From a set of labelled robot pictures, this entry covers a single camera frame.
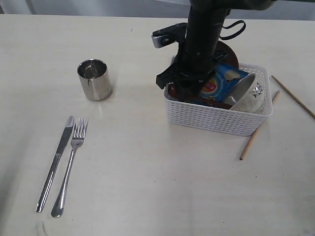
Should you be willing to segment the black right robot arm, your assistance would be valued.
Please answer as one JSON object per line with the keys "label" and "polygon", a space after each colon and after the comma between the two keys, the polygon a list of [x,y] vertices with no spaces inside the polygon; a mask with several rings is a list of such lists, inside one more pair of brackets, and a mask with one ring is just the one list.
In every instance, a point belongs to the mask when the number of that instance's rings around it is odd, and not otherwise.
{"label": "black right robot arm", "polygon": [[199,92],[216,66],[227,53],[216,52],[225,18],[232,9],[262,11],[272,0],[192,0],[188,22],[178,23],[152,33],[156,48],[174,42],[178,52],[173,63],[156,76],[156,84],[165,88],[168,83]]}

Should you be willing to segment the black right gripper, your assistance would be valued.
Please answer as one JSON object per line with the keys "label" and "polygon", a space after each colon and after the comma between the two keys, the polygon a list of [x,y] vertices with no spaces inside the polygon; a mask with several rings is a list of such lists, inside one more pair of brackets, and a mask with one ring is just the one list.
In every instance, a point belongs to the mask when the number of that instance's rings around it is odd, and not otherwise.
{"label": "black right gripper", "polygon": [[174,61],[156,76],[156,84],[163,89],[168,83],[176,83],[196,92],[227,57],[228,52],[217,44],[179,44]]}

